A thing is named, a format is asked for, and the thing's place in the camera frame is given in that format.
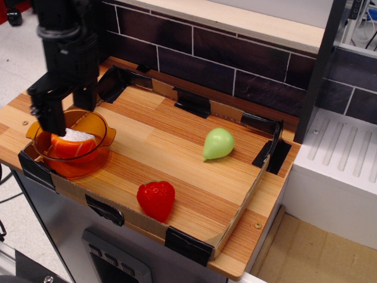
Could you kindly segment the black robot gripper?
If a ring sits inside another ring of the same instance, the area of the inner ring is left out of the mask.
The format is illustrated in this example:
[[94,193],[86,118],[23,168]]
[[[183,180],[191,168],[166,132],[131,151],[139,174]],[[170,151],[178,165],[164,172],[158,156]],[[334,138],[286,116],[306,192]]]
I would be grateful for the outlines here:
[[43,130],[65,135],[65,116],[60,98],[47,93],[59,88],[73,91],[74,106],[94,111],[99,75],[98,35],[86,25],[53,30],[39,25],[47,72],[28,89],[31,114]]

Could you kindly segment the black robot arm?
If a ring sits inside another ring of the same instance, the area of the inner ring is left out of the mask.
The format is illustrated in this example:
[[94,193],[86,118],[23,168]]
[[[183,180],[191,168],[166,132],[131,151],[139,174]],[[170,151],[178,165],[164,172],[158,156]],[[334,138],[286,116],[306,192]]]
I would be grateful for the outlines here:
[[98,35],[92,1],[36,1],[47,72],[27,93],[31,113],[42,128],[58,136],[66,132],[62,100],[74,96],[74,106],[93,111],[99,76]]

